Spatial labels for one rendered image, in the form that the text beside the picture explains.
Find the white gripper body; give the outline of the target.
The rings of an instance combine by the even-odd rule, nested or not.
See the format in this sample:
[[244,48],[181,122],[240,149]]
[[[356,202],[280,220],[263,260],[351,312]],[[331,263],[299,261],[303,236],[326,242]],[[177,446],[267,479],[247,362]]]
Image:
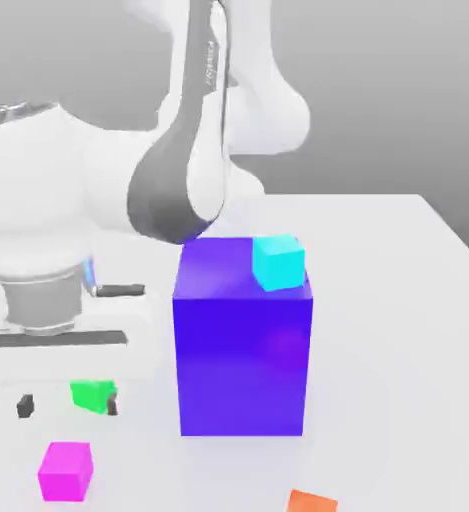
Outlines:
[[152,311],[90,315],[74,331],[25,336],[0,323],[0,382],[117,380],[155,365]]

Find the small green cube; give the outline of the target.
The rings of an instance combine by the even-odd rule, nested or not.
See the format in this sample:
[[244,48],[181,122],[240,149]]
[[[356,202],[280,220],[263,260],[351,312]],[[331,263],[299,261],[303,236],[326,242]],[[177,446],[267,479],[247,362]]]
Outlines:
[[75,406],[105,414],[109,397],[117,387],[113,380],[74,380],[70,382],[70,392]]

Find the small magenta cube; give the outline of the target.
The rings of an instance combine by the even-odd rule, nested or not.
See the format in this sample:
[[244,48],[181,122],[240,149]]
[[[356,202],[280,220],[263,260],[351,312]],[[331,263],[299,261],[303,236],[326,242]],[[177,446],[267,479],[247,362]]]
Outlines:
[[51,442],[37,473],[42,497],[46,502],[83,502],[93,473],[88,442]]

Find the small cyan cube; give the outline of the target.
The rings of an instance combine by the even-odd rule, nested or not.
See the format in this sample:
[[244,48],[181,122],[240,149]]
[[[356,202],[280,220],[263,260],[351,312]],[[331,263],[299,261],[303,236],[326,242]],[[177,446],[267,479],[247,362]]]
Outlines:
[[290,234],[254,237],[252,273],[266,292],[300,287],[305,281],[305,249]]

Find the small orange cube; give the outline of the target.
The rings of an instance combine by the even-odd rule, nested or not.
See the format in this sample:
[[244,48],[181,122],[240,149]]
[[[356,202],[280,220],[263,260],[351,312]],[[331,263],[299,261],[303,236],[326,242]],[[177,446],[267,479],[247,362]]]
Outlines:
[[338,501],[293,489],[286,512],[338,512]]

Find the large purple box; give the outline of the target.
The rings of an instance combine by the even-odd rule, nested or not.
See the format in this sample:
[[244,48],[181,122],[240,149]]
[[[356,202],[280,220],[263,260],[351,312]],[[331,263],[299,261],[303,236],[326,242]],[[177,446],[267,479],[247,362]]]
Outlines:
[[252,246],[200,238],[182,248],[172,305],[184,436],[303,432],[312,289],[265,291]]

